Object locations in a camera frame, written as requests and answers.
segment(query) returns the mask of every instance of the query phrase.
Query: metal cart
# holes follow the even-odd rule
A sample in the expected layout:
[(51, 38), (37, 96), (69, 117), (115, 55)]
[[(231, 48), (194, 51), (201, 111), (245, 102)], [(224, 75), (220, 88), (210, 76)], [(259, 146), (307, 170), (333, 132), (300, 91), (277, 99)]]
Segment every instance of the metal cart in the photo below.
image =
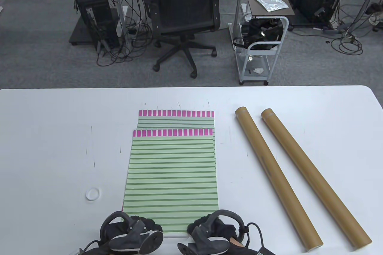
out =
[[(245, 17), (247, 15), (251, 15), (251, 12), (243, 14), (240, 23), (243, 23), (245, 21)], [(261, 16), (256, 18), (280, 19), (283, 24), (283, 34), (281, 40), (277, 42), (255, 42), (252, 43), (247, 49), (235, 47), (235, 59), (238, 67), (240, 85), (243, 85), (245, 80), (263, 80), (264, 85), (268, 85), (288, 29), (288, 19), (284, 16)], [(238, 34), (240, 35), (240, 38), (237, 39), (237, 43), (243, 45), (242, 35), (240, 32)], [(270, 50), (252, 50), (251, 48), (255, 45), (276, 46)], [(271, 67), (267, 56), (275, 56)], [(254, 72), (255, 68), (263, 68), (263, 71), (257, 74), (256, 72)]]

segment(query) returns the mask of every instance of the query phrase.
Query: brown paper tube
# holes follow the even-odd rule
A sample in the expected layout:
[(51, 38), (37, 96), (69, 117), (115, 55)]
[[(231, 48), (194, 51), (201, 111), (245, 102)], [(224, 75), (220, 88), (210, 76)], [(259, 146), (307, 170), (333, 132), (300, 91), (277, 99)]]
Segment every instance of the brown paper tube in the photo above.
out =
[(306, 250), (309, 251), (316, 247), (322, 246), (322, 240), (312, 225), (312, 222), (308, 218), (301, 203), (297, 199), (297, 196), (280, 169), (249, 112), (243, 106), (237, 109), (235, 114), (237, 115), (237, 119), (241, 124), (243, 131), (253, 146), (260, 163), (262, 164), (269, 180), (278, 194), (279, 199), (285, 207), (286, 212), (297, 230)]
[(351, 243), (356, 248), (362, 248), (371, 243), (372, 241), (367, 233), (339, 199), (272, 109), (264, 110), (261, 116)]

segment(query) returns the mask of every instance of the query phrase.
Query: black stand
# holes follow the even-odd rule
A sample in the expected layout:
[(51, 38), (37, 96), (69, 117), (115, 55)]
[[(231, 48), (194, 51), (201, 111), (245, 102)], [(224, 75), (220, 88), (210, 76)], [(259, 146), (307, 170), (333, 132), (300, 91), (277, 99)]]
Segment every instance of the black stand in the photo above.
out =
[[(119, 22), (119, 16), (117, 9), (111, 9), (112, 17), (115, 20), (116, 27)], [(76, 26), (74, 27), (74, 30), (72, 32), (71, 37), (69, 38), (69, 42), (72, 44), (72, 46), (77, 45), (93, 45), (92, 37), (89, 34), (88, 27), (84, 23), (84, 20), (80, 16), (80, 18), (77, 21)]]
[(330, 29), (330, 23), (312, 23), (302, 15), (298, 9), (293, 9), (294, 15), (286, 16), (288, 19), (289, 27), (288, 30), (292, 31), (294, 28), (321, 28), (328, 27)]
[(93, 45), (92, 38), (89, 35), (88, 28), (86, 27), (84, 21), (80, 17), (77, 21), (77, 25), (75, 26), (71, 38), (69, 42), (75, 45)]

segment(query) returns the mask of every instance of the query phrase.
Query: white plastic bag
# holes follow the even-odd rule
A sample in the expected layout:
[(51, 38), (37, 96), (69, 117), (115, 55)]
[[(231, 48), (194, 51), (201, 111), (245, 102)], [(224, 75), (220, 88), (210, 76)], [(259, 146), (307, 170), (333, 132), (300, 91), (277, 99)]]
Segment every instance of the white plastic bag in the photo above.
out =
[(277, 11), (280, 9), (288, 8), (282, 0), (257, 0), (267, 10), (267, 12)]

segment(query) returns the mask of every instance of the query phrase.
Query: green striped paper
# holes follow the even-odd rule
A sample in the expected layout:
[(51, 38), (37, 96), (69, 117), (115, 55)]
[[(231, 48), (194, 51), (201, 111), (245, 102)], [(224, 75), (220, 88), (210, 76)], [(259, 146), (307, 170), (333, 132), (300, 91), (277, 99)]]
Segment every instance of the green striped paper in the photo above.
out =
[[(164, 232), (186, 232), (187, 225), (218, 209), (214, 113), (164, 112), (140, 111), (123, 211), (152, 218)], [(159, 136), (163, 129), (167, 136)]]
[(137, 129), (212, 128), (215, 152), (213, 111), (140, 110)]

